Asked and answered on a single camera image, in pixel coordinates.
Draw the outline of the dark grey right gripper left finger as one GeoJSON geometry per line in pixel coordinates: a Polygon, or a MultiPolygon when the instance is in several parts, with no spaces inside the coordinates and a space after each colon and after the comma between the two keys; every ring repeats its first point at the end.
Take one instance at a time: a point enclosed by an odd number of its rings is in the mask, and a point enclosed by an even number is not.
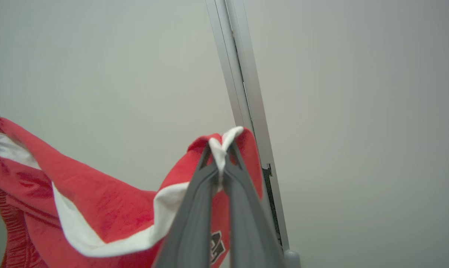
{"type": "Polygon", "coordinates": [[[211,201],[219,170],[206,145],[169,233],[154,261],[155,268],[209,268],[211,201]]]}

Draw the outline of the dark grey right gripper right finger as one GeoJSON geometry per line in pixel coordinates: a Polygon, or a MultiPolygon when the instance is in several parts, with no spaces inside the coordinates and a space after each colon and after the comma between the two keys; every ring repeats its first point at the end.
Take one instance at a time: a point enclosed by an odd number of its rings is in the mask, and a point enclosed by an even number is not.
{"type": "Polygon", "coordinates": [[[230,202],[230,267],[284,268],[274,228],[236,142],[227,150],[223,190],[230,202]]]}

